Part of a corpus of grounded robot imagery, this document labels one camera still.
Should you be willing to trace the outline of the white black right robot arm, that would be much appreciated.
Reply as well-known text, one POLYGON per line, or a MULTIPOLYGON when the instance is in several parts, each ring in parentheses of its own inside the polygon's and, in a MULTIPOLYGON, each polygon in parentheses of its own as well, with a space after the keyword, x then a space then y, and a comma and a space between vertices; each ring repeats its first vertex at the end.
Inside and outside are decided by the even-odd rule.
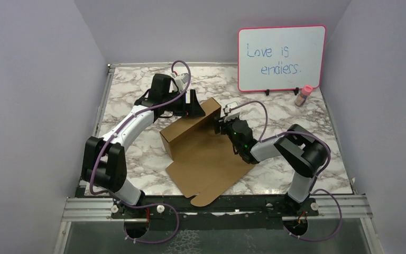
POLYGON ((258 164, 270 158, 282 156, 293 168, 291 185, 284 196, 284 209, 297 215, 305 209, 310 191, 320 173, 331 160, 330 147, 302 126, 294 124, 287 131, 260 142, 245 120, 216 117, 214 132, 227 135, 233 152, 248 164, 258 164))

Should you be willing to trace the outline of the brown cardboard box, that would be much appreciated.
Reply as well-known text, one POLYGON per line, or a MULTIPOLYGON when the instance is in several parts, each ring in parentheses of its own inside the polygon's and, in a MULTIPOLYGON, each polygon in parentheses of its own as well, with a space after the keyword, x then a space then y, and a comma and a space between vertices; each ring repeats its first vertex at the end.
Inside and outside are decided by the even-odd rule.
POLYGON ((181 117, 160 131, 173 161, 166 172, 196 207, 212 203, 254 168, 234 154, 227 136, 214 133, 213 119, 220 116, 221 105, 209 98, 201 107, 204 117, 181 117))

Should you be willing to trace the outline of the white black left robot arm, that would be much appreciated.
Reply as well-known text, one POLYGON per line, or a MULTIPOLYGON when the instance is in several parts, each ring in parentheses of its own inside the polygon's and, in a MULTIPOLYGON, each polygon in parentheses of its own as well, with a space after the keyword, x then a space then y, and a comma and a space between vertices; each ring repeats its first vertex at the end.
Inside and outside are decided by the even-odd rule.
POLYGON ((203 117, 190 75, 155 74, 151 87, 138 98, 130 113, 102 137, 90 137, 85 143, 81 178, 91 187, 98 186, 125 203, 132 217, 144 213, 143 192, 127 179, 125 153, 135 139, 164 112, 184 118, 203 117))

